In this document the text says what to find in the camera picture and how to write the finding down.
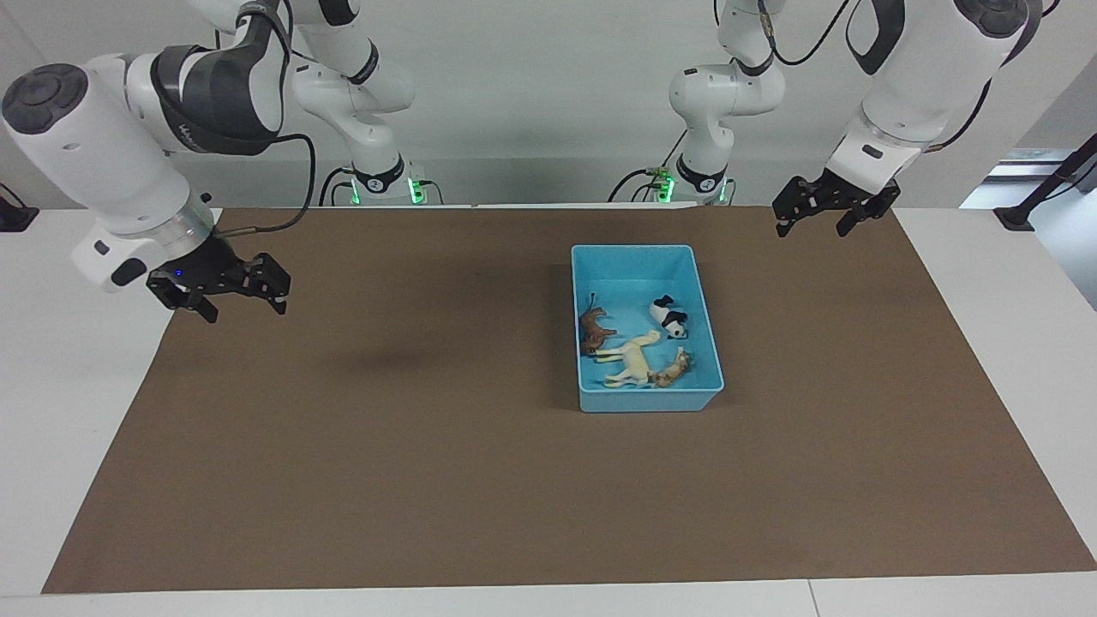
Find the toy animal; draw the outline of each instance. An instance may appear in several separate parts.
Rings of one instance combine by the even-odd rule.
[[[686,319],[689,318],[689,315],[681,311],[672,310],[670,306],[674,303],[674,298],[664,295],[652,303],[648,312],[652,313],[652,318],[658,322],[663,326],[663,329],[667,330],[667,335],[670,338],[686,338]]]
[[[590,294],[590,306],[587,312],[579,317],[579,327],[583,328],[583,341],[579,348],[584,356],[593,356],[595,351],[606,345],[606,338],[617,334],[617,330],[606,329],[598,325],[598,318],[604,317],[606,311],[601,307],[595,308],[595,294]]]
[[[658,343],[663,335],[658,330],[652,330],[645,336],[636,337],[625,343],[617,349],[600,349],[595,354],[599,362],[624,361],[624,371],[606,378],[606,388],[621,388],[626,383],[633,385],[646,385],[651,382],[652,368],[647,366],[644,351],[641,349],[648,345]]]
[[[652,373],[648,379],[655,383],[656,388],[670,388],[678,378],[689,370],[689,354],[682,347],[678,348],[678,355],[675,356],[675,361],[670,362],[670,366],[663,369],[657,373]]]

